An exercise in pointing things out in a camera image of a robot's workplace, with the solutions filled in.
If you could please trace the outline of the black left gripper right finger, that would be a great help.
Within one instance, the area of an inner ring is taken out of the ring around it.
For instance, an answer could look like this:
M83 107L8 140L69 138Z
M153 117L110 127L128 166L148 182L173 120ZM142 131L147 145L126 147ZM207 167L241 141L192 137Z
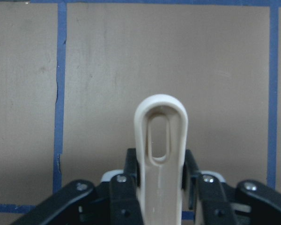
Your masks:
M257 180L232 187L221 175L200 170L190 150L182 187L196 225L281 225L281 193Z

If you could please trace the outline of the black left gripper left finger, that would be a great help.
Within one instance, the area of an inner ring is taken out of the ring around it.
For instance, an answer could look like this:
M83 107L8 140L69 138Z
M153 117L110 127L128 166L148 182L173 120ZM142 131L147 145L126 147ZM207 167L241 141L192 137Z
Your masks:
M141 225L136 196L136 150L128 149L123 172L98 186L74 180L20 217L15 225Z

